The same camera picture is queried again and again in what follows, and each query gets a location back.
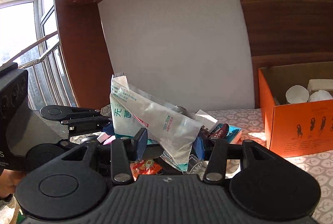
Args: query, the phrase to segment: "white foam block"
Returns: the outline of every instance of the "white foam block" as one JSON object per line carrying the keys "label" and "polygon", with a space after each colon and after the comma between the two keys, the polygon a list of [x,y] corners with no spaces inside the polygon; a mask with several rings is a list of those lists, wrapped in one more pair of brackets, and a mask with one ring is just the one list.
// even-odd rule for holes
{"label": "white foam block", "polygon": [[203,126],[208,129],[207,131],[210,133],[219,124],[219,121],[217,119],[215,119],[211,115],[208,115],[205,111],[202,111],[201,109],[194,115],[194,119],[196,121],[201,122]]}
{"label": "white foam block", "polygon": [[104,141],[106,141],[110,136],[106,133],[106,132],[102,132],[99,137],[97,138],[97,140],[100,143],[103,143]]}

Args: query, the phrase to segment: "human hand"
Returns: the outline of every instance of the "human hand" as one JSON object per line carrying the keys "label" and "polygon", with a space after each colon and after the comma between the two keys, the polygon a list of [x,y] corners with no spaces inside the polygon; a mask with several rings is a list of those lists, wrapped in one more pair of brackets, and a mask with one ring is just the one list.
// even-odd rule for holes
{"label": "human hand", "polygon": [[16,186],[26,174],[20,171],[4,170],[0,175],[0,199],[15,193]]}

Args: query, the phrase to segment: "white object in box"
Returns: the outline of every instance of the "white object in box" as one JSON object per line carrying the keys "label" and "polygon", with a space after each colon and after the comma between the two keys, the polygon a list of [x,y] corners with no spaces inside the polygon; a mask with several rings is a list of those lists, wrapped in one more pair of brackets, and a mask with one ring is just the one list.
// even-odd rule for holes
{"label": "white object in box", "polygon": [[202,111],[201,109],[194,115],[194,119],[196,121],[201,122],[203,126],[208,129],[207,131],[210,133],[219,124],[219,121],[217,119],[215,119],[211,115],[208,115],[205,111]]}
{"label": "white object in box", "polygon": [[320,90],[333,92],[333,79],[310,79],[308,84],[309,94]]}
{"label": "white object in box", "polygon": [[97,140],[100,143],[103,143],[104,141],[106,141],[110,136],[106,133],[106,132],[102,132],[99,137],[97,138]]}

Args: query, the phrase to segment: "red snack wrapper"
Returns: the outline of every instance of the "red snack wrapper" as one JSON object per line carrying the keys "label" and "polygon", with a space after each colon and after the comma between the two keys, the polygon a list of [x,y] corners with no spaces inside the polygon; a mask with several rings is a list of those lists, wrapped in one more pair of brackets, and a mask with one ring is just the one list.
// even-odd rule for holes
{"label": "red snack wrapper", "polygon": [[162,167],[155,163],[153,159],[141,160],[140,162],[131,163],[129,166],[132,171],[134,181],[137,180],[140,174],[154,175],[162,169]]}

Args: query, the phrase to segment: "open box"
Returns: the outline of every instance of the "open box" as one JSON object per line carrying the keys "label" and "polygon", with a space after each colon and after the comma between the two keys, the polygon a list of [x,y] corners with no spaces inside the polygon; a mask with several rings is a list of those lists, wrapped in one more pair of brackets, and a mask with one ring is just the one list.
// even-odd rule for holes
{"label": "open box", "polygon": [[333,100],[286,104],[286,91],[310,79],[333,79],[333,61],[259,69],[259,94],[267,148],[282,157],[333,149]]}

